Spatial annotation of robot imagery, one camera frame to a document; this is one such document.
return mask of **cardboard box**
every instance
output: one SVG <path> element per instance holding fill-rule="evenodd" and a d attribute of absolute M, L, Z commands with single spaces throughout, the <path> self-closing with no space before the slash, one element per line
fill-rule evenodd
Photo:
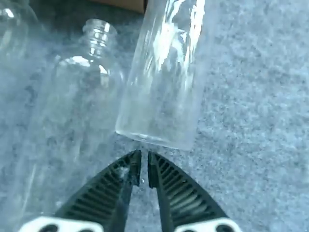
<path fill-rule="evenodd" d="M 121 7 L 139 13 L 145 13 L 147 0 L 92 0 L 104 4 Z"/>

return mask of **bottle neck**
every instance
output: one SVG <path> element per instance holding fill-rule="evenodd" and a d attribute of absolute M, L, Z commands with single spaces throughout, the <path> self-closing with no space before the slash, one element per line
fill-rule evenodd
<path fill-rule="evenodd" d="M 89 19 L 83 27 L 81 43 L 92 56 L 102 56 L 115 46 L 117 31 L 109 23 L 99 19 Z"/>

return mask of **plastic bottle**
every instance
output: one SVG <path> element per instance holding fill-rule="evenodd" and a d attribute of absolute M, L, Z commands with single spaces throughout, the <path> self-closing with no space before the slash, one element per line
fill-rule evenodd
<path fill-rule="evenodd" d="M 94 169 L 87 165 L 114 132 L 124 81 L 113 56 L 117 32 L 98 19 L 83 31 L 42 84 L 4 208 L 8 228 L 54 213 L 85 181 L 85 167 Z"/>
<path fill-rule="evenodd" d="M 37 17 L 27 0 L 0 1 L 0 58 L 22 56 Z"/>
<path fill-rule="evenodd" d="M 166 5 L 149 1 L 117 133 L 152 144 L 192 148 L 217 4 L 215 0 L 168 0 Z"/>

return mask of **black plastic grip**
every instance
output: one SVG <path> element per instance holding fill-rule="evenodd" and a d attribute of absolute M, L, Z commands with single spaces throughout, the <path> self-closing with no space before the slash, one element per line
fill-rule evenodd
<path fill-rule="evenodd" d="M 149 187 L 156 188 L 163 232 L 216 218 L 227 218 L 216 201 L 188 174 L 163 156 L 148 154 Z"/>
<path fill-rule="evenodd" d="M 133 186 L 140 184 L 141 151 L 133 151 L 93 177 L 56 213 L 59 218 L 99 223 L 104 232 L 122 232 Z"/>

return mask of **transparent container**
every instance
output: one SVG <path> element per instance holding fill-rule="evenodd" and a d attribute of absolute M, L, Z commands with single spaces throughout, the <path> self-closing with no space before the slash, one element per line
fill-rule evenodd
<path fill-rule="evenodd" d="M 116 132 L 190 150 L 216 25 L 215 0 L 151 0 L 140 31 Z"/>
<path fill-rule="evenodd" d="M 37 17 L 27 0 L 0 1 L 0 61 L 22 56 Z"/>
<path fill-rule="evenodd" d="M 113 56 L 117 32 L 98 19 L 83 31 L 42 83 L 4 207 L 6 231 L 53 214 L 104 159 L 96 152 L 114 132 L 124 82 Z"/>
<path fill-rule="evenodd" d="M 39 26 L 26 1 L 0 0 L 0 209 L 36 100 L 37 72 L 47 55 Z"/>

